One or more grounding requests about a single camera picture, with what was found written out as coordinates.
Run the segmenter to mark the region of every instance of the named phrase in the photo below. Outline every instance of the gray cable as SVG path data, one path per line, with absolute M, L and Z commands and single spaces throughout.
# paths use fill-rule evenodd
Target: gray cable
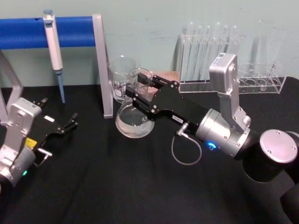
M 173 138 L 172 138 L 172 143 L 171 143 L 171 154 L 172 154 L 173 158 L 174 158 L 179 164 L 182 164 L 182 165 L 185 165 L 185 166 L 192 166 L 192 165 L 198 163 L 198 162 L 200 161 L 200 159 L 201 159 L 201 156 L 202 156 L 202 150 L 201 150 L 201 146 L 200 146 L 200 144 L 199 144 L 197 141 L 195 141 L 195 140 L 193 140 L 192 138 L 190 138 L 188 135 L 186 135 L 186 137 L 184 136 L 184 137 L 187 138 L 188 140 L 194 142 L 194 143 L 198 146 L 198 149 L 199 149 L 199 157 L 198 157 L 198 159 L 197 159 L 196 161 L 194 161 L 194 162 L 191 162 L 191 163 L 185 163 L 185 162 L 182 162 L 182 161 L 178 160 L 177 157 L 174 155 L 174 152 L 173 152 L 173 143 L 174 143 L 174 139 L 175 139 L 175 137 L 176 137 L 176 136 L 174 135 Z

